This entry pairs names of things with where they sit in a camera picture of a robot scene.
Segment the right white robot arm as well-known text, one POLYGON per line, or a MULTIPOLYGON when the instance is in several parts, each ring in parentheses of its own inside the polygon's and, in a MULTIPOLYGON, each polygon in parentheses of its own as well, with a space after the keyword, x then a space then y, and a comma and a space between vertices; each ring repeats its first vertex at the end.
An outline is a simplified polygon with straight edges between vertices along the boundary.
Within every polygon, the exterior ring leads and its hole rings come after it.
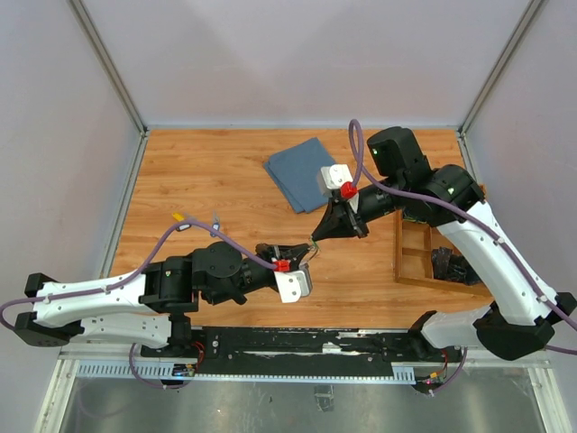
POLYGON ((431 168, 414 133, 394 126, 353 150, 357 167, 333 164, 318 172, 328 205, 312 239, 363 238, 368 224, 397 210, 436 229, 464 256, 493 301, 458 313, 430 311, 411 328, 409 352, 427 361, 449 346, 482 347, 514 361, 546 349, 554 325, 576 309, 528 265, 508 239, 481 186, 464 168, 431 168))

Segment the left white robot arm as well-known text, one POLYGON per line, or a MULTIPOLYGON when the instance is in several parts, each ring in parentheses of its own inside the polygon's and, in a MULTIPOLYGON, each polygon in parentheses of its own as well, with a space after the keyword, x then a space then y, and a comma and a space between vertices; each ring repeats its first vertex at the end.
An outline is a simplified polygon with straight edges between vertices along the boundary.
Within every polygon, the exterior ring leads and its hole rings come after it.
POLYGON ((250 259, 216 242, 115 278, 61 283, 35 273, 25 287, 32 309, 17 315, 13 332, 37 347, 136 343, 181 357, 192 348, 188 316, 200 301, 242 305, 249 293, 265 288, 284 303, 308 296, 312 282, 303 260, 313 249, 258 244, 250 259))

